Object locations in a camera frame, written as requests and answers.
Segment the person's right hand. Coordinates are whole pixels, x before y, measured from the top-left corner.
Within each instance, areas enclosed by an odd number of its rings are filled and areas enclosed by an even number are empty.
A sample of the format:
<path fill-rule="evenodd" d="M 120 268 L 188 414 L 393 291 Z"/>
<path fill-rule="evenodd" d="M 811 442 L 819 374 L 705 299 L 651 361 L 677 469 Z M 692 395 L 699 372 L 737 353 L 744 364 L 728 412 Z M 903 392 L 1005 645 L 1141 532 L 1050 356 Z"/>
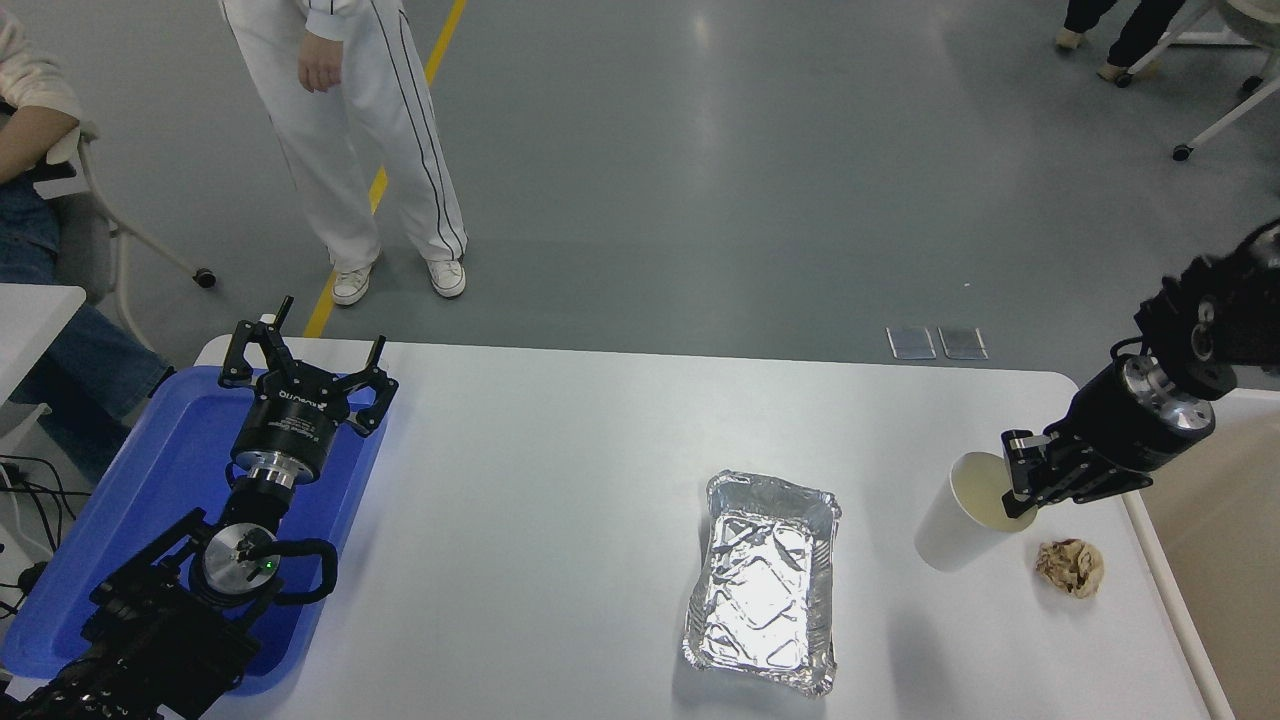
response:
<path fill-rule="evenodd" d="M 324 94 L 342 82 L 344 44 L 305 31 L 300 41 L 297 74 L 302 88 Z"/>

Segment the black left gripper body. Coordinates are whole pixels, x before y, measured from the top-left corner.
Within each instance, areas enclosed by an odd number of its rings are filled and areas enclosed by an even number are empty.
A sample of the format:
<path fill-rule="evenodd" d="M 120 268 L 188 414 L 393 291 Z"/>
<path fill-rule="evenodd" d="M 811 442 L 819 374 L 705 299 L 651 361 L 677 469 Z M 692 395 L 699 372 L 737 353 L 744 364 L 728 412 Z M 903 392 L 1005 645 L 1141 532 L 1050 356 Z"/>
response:
<path fill-rule="evenodd" d="M 255 377 L 253 402 L 232 446 L 232 461 L 246 471 L 271 461 L 296 484 L 315 482 L 349 411 L 338 380 L 317 368 L 305 368 L 292 379 L 283 370 Z"/>

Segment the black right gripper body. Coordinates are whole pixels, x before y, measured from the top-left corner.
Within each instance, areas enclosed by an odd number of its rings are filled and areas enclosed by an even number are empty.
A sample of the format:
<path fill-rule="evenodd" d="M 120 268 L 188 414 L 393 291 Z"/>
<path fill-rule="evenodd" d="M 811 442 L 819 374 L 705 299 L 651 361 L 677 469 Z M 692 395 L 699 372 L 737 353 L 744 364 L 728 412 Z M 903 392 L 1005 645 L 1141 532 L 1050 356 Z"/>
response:
<path fill-rule="evenodd" d="M 1056 491 L 1132 491 L 1208 437 L 1208 402 L 1155 357 L 1117 357 L 1044 433 Z"/>

